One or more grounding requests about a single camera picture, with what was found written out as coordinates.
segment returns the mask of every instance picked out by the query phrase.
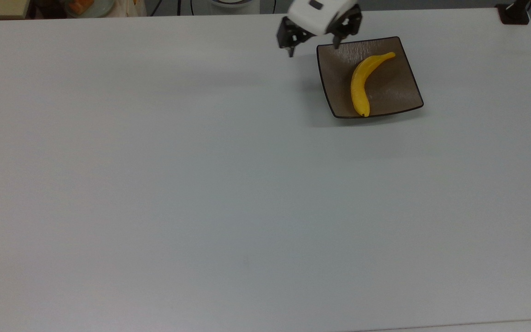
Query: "cable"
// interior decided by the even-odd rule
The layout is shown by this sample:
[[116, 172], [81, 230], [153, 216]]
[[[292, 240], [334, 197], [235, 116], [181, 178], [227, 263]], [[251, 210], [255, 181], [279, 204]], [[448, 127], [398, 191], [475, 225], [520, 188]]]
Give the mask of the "cable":
[[[154, 13], [157, 11], [162, 1], [163, 0], [159, 0], [159, 2], [157, 2], [157, 6], [155, 6], [155, 9], [153, 9], [151, 16], [154, 16]], [[182, 14], [182, 0], [177, 0], [177, 16], [180, 16], [181, 14]]]
[[154, 13], [157, 11], [157, 9], [159, 8], [159, 5], [161, 4], [163, 0], [159, 0], [159, 2], [157, 2], [157, 6], [155, 6], [155, 9], [153, 9], [153, 12], [151, 13], [151, 16], [154, 15]]

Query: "white table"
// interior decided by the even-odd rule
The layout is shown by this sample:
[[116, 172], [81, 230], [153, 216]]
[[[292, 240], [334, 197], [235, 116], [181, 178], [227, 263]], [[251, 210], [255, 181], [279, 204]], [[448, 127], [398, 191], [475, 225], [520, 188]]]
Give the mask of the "white table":
[[531, 24], [365, 12], [425, 107], [338, 120], [280, 17], [0, 22], [0, 331], [531, 319]]

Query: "square plate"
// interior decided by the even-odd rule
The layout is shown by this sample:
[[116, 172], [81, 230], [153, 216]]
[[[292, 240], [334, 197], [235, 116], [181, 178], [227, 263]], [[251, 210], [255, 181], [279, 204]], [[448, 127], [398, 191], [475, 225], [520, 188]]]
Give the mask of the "square plate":
[[401, 40], [393, 36], [345, 42], [337, 50], [333, 45], [317, 46], [321, 82], [333, 116], [341, 119], [363, 118], [352, 103], [352, 74], [367, 57], [389, 52], [394, 52], [396, 56], [382, 63], [366, 80], [366, 95], [370, 101], [368, 117], [396, 114], [423, 106]]

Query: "gray floor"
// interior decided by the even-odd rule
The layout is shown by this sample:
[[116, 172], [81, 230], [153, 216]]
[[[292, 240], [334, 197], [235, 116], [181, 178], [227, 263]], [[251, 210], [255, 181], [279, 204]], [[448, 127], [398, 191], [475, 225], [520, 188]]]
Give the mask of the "gray floor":
[[[145, 0], [148, 13], [152, 13], [160, 0]], [[285, 13], [292, 0], [276, 0], [276, 13]], [[398, 10], [398, 9], [441, 9], [441, 8], [487, 8], [493, 7], [502, 0], [360, 0], [364, 11]], [[182, 0], [182, 15], [205, 15], [208, 12], [206, 0]], [[272, 13], [274, 0], [261, 0], [261, 13]], [[177, 14], [177, 0], [162, 0], [155, 16], [171, 16]]]

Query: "banana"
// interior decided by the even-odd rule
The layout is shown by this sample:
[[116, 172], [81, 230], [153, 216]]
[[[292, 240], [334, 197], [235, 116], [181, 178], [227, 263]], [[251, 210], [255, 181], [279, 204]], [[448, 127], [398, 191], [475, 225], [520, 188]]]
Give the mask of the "banana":
[[356, 67], [356, 70], [354, 70], [351, 85], [352, 103], [354, 103], [354, 108], [356, 109], [356, 112], [358, 112], [358, 114], [362, 116], [370, 115], [370, 102], [368, 101], [368, 97], [366, 96], [366, 90], [364, 88], [368, 76], [370, 76], [370, 74], [376, 68], [378, 68], [381, 63], [394, 57], [394, 52], [382, 55], [372, 55], [364, 59], [364, 61], [360, 62], [358, 67]]

